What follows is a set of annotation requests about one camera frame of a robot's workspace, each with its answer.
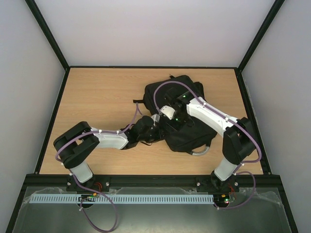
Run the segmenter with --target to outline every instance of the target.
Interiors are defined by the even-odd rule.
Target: wood grain surface
[[[210,104],[237,118],[246,116],[232,69],[72,68],[40,174],[68,174],[54,159],[55,138],[80,121],[103,130],[124,128],[135,112],[132,100],[142,98],[147,84],[166,80],[170,74],[187,74],[200,81]],[[143,104],[140,109],[150,116]],[[257,156],[254,152],[248,159]],[[150,147],[139,143],[130,150],[96,149],[87,162],[94,174],[198,175],[210,174],[222,158],[222,138],[217,135],[209,152],[200,157],[173,152],[160,141]],[[262,174],[260,163],[246,164],[242,170]]]

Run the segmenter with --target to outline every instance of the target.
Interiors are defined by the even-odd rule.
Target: black edge trim
[[[291,211],[290,204],[288,203],[286,194],[285,194],[285,192],[279,192],[279,193],[281,196],[281,201],[284,205],[285,213],[287,216],[288,223],[291,227],[292,233],[298,233],[298,229],[297,229],[297,226],[296,226],[296,223],[294,220],[294,216],[293,216],[292,211]]]
[[[246,85],[245,85],[243,76],[238,71],[238,69],[235,69],[234,71],[235,71],[235,75],[237,77],[237,81],[238,81],[238,85],[239,85],[239,88],[240,88],[240,93],[241,93],[241,96],[242,96],[242,99],[243,99],[244,107],[245,107],[245,110],[246,110],[247,118],[252,122],[252,125],[254,127],[254,131],[255,131],[255,135],[257,137],[257,140],[258,140],[258,143],[259,143],[259,146],[260,146],[260,149],[261,149],[262,158],[261,158],[260,164],[261,164],[261,167],[262,167],[262,172],[264,174],[269,174],[269,173],[271,174],[271,168],[270,168],[270,165],[269,165],[269,162],[268,162],[266,151],[265,151],[264,146],[263,146],[262,138],[261,138],[260,133],[259,133],[259,128],[258,128],[258,125],[257,125],[257,121],[256,121],[256,118],[255,118],[253,107],[251,105],[251,102],[250,102],[250,99],[249,99],[249,96],[248,96],[248,93],[247,93],[247,89],[246,89]]]
[[[70,66],[70,68],[133,68],[133,69],[235,69],[236,67]]]
[[[51,136],[51,133],[52,133],[53,125],[54,125],[54,122],[55,122],[55,119],[56,119],[56,115],[57,115],[57,111],[58,111],[58,108],[59,108],[59,105],[60,105],[60,101],[62,99],[64,90],[65,90],[65,86],[66,86],[66,82],[67,82],[67,79],[68,79],[69,72],[70,72],[70,68],[66,69],[66,72],[65,72],[65,75],[64,75],[64,78],[63,78],[63,82],[62,82],[62,84],[60,86],[59,93],[58,93],[58,96],[57,96],[57,99],[56,99],[56,103],[55,103],[55,106],[54,106],[54,109],[53,109],[53,112],[52,112],[52,116],[51,116],[51,119],[50,119],[48,130],[47,130],[47,133],[46,133],[44,141],[43,141],[43,145],[42,145],[42,148],[41,148],[41,151],[40,151],[40,155],[39,155],[37,164],[35,166],[35,174],[40,172],[40,169],[41,169],[41,166],[42,166],[42,162],[43,162],[43,159],[44,159],[44,155],[45,155],[45,151],[46,151],[46,149],[48,147],[49,139],[50,139],[50,136]]]
[[[11,215],[11,218],[10,218],[10,221],[9,221],[8,227],[6,228],[5,233],[13,232],[13,229],[14,229],[14,226],[15,226],[18,214],[19,214],[20,207],[24,200],[24,196],[25,196],[25,190],[24,191],[21,190],[21,192],[18,195],[15,207],[13,209],[13,212],[12,212],[12,215]]]
[[[27,3],[29,9],[33,13],[33,15],[34,15],[35,19],[37,20],[42,32],[46,36],[48,42],[50,43],[50,46],[54,50],[57,58],[59,59],[59,62],[62,64],[64,70],[68,69],[69,65],[68,65],[63,53],[61,52],[52,32],[50,31],[42,13],[40,12],[35,0],[25,0],[25,2]]]
[[[276,0],[273,3],[269,13],[267,14],[266,18],[264,19],[264,21],[263,21],[261,27],[259,28],[253,42],[249,46],[245,56],[243,57],[240,65],[239,65],[238,69],[240,72],[242,72],[244,70],[244,68],[246,67],[249,59],[252,57],[254,51],[256,50],[257,46],[259,45],[261,39],[265,35],[266,31],[268,30],[270,24],[272,23],[273,19],[277,15],[277,13],[278,13],[279,9],[281,8],[284,1],[285,0]]]
[[[96,180],[109,179],[110,187],[196,187],[198,178],[210,179],[210,175],[95,175]],[[256,187],[277,187],[284,192],[279,175],[254,175]],[[248,175],[237,175],[239,187],[253,187]],[[22,191],[28,186],[67,186],[69,175],[27,174]]]

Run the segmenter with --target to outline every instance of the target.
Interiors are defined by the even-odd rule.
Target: white wall
[[[272,172],[311,229],[311,1],[285,1],[243,72]]]
[[[36,0],[70,65],[229,66],[274,0]]]
[[[24,0],[0,1],[0,232],[33,173],[64,70]]]

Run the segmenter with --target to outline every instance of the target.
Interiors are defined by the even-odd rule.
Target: white cable tray
[[[214,204],[213,195],[107,195],[115,204]],[[32,194],[29,203],[80,203],[78,194]],[[86,199],[84,203],[110,204],[103,196]]]

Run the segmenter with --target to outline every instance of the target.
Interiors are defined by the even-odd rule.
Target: glass panel
[[[30,204],[37,193],[66,193],[64,188],[27,189],[14,233],[96,233],[79,211],[77,204]],[[241,188],[236,203],[245,201],[251,188]],[[257,188],[257,194],[245,206],[217,211],[213,205],[199,204],[119,204],[120,220],[114,233],[227,233],[282,232],[290,227],[277,188]],[[119,194],[196,194],[181,188],[122,188]],[[99,228],[108,230],[114,223],[111,205],[95,204],[86,210]]]

